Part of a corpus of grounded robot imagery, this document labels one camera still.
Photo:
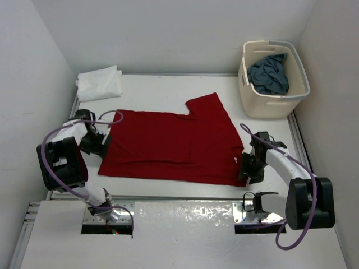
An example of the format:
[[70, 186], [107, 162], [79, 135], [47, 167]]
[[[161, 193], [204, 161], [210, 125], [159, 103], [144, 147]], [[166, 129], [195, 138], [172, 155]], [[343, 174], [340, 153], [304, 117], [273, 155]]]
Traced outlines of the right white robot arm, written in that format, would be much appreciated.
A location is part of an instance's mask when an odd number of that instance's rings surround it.
[[272, 141], [267, 132], [252, 134], [251, 152], [242, 154], [238, 180], [248, 184], [261, 183], [264, 169], [273, 168], [288, 185], [286, 197], [278, 192], [252, 194], [252, 206], [245, 207], [255, 214], [276, 213], [287, 220], [293, 230], [331, 228], [335, 224], [332, 182], [315, 176], [310, 169], [294, 159], [281, 141]]

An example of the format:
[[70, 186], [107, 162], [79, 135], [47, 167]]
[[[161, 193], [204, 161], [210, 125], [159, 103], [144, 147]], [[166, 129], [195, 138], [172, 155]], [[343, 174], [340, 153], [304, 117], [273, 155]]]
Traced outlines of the red t shirt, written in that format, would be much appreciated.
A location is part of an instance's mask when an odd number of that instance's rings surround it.
[[245, 187], [244, 146], [218, 95], [186, 106], [188, 114], [121, 109], [99, 175]]

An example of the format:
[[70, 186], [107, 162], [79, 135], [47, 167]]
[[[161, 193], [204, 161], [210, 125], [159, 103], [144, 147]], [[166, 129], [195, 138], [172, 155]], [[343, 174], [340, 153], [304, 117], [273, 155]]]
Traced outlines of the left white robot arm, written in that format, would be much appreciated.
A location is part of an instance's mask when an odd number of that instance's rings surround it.
[[50, 174], [44, 165], [47, 161], [53, 173], [70, 189], [85, 197], [85, 202], [93, 216], [101, 216], [111, 212], [111, 198], [104, 188], [93, 185], [89, 180], [88, 169], [82, 157], [82, 152], [98, 155], [105, 158], [111, 135], [98, 131], [93, 123], [96, 121], [95, 113], [80, 109], [73, 118], [64, 123], [68, 128], [60, 130], [56, 136], [44, 146], [44, 155], [41, 145], [36, 148], [43, 182], [47, 190], [64, 193], [63, 188]]

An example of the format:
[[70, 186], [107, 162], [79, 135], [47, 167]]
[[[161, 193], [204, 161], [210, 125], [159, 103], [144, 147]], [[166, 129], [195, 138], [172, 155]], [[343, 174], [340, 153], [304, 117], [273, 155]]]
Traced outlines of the white printed t shirt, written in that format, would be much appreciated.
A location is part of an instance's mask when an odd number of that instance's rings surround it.
[[80, 73], [77, 77], [77, 97], [80, 102], [120, 97], [122, 71], [117, 66]]

